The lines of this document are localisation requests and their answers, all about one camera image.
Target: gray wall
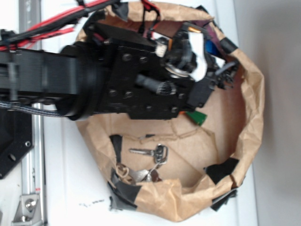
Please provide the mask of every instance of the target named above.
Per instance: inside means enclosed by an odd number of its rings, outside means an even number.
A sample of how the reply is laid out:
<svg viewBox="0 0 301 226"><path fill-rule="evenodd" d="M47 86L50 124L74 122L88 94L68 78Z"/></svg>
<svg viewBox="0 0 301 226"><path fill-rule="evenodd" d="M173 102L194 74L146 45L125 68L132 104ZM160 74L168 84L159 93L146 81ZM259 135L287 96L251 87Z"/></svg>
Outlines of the gray wall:
<svg viewBox="0 0 301 226"><path fill-rule="evenodd" d="M260 226L301 225L301 1L235 0L239 44L266 78L254 161Z"/></svg>

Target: blue object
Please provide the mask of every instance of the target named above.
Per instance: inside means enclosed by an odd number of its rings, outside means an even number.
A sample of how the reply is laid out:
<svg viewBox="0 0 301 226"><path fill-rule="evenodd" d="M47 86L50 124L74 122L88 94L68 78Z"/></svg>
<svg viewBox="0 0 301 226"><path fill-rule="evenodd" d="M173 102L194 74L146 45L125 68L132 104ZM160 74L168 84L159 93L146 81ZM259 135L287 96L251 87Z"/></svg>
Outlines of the blue object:
<svg viewBox="0 0 301 226"><path fill-rule="evenodd" d="M217 47L215 46L215 44L210 41L210 40L207 40L206 43L205 43L205 48L206 48L206 51L214 56L220 56L220 52L219 50L217 49Z"/></svg>

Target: black mounting plate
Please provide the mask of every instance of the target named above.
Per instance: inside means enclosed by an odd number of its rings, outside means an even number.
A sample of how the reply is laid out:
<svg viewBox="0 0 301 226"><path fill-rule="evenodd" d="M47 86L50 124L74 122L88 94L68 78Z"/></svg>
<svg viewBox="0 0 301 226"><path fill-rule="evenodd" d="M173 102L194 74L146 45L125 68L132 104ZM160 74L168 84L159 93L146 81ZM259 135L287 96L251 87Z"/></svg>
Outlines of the black mounting plate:
<svg viewBox="0 0 301 226"><path fill-rule="evenodd" d="M0 109L0 179L32 149L32 116Z"/></svg>

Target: green tag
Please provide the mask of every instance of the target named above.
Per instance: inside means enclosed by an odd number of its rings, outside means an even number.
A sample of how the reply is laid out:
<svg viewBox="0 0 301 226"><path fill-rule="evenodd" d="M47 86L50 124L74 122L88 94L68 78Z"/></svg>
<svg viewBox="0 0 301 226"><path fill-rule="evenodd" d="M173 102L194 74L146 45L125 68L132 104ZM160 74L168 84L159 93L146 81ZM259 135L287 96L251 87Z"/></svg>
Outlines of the green tag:
<svg viewBox="0 0 301 226"><path fill-rule="evenodd" d="M197 125L201 126L206 118L207 118L207 115L206 114L203 114L201 112L185 112Z"/></svg>

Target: brown paper bag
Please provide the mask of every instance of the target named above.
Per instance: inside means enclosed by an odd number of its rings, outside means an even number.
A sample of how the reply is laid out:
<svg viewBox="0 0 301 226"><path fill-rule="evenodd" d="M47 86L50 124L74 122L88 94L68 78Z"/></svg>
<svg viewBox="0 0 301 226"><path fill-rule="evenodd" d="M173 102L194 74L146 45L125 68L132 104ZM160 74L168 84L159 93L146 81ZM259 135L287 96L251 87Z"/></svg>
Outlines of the brown paper bag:
<svg viewBox="0 0 301 226"><path fill-rule="evenodd" d="M137 211L182 221L242 184L261 145L264 79L256 65L226 38L205 11L155 4L162 20L157 31L167 36L172 36L183 21L208 23L205 28L220 52L241 64L234 88L216 89L205 107L197 109L208 115L201 127L185 115L168 121L150 121L131 120L126 114L103 114L78 122L78 128L114 195ZM143 6L130 2L128 9L127 22L119 19L111 6L106 8L106 19L99 22L138 30ZM147 21L155 17L154 12L146 13ZM85 40L83 31L78 40ZM122 136L121 168L110 140L116 134ZM142 170L154 165L151 157L130 153L128 149L153 149L159 143L169 147L168 163L158 170L163 181L128 185L127 167ZM217 179L215 172L224 175Z"/></svg>

